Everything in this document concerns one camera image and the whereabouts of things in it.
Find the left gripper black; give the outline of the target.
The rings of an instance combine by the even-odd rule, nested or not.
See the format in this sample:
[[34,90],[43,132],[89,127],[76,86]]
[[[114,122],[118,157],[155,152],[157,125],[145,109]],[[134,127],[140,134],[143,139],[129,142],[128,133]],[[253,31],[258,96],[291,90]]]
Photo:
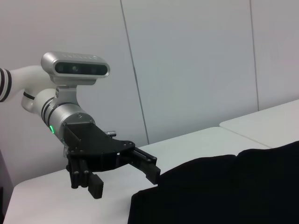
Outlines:
[[88,188],[94,199],[102,198],[103,181],[93,172],[104,172],[130,164],[142,171],[154,185],[158,184],[161,169],[157,158],[135,147],[128,140],[109,137],[94,123],[68,124],[64,129],[68,146],[67,171],[71,187]]

